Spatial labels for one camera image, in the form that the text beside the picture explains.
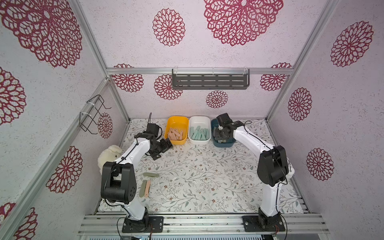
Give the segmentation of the olive fruit knife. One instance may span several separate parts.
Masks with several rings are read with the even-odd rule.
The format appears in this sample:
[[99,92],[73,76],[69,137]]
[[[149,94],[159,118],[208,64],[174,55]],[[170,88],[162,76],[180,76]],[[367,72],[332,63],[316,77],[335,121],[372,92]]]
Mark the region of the olive fruit knife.
[[157,173],[143,173],[144,177],[158,178],[160,175]]
[[140,192],[139,192],[140,198],[143,198],[145,196],[146,187],[147,187],[147,180],[143,180],[143,182],[141,184]]

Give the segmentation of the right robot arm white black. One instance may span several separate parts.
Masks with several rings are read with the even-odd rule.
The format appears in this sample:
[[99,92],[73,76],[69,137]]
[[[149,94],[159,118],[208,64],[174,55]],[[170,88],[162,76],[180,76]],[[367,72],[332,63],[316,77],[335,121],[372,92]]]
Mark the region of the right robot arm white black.
[[257,174],[263,183],[263,198],[259,207],[259,216],[267,220],[276,219],[280,213],[278,203],[282,190],[281,185],[286,184],[295,173],[295,169],[287,158],[285,148],[262,140],[252,133],[243,122],[232,121],[227,113],[219,115],[217,120],[219,127],[213,133],[216,141],[233,138],[259,158]]

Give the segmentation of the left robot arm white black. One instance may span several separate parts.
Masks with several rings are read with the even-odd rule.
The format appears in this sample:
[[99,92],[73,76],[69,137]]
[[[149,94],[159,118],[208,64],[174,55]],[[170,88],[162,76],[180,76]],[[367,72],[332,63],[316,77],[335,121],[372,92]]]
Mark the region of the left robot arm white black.
[[148,123],[147,129],[134,137],[134,142],[114,162],[106,162],[102,168],[101,197],[112,206],[119,206],[132,221],[141,221],[147,209],[136,197],[135,167],[144,156],[154,161],[173,147],[169,139],[161,139],[161,127]]

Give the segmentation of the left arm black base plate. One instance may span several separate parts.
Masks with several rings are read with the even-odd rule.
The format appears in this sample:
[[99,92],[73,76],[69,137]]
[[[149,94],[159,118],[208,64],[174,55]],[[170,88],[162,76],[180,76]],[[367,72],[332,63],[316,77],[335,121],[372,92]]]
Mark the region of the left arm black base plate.
[[162,233],[164,226],[164,217],[144,216],[140,221],[124,219],[122,233]]

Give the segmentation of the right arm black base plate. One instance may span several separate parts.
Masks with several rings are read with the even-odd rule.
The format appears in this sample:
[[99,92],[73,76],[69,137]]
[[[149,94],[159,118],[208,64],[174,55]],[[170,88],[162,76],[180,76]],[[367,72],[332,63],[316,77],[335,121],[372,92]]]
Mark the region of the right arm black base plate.
[[242,216],[245,232],[284,232],[284,221],[280,214],[272,217],[264,215]]

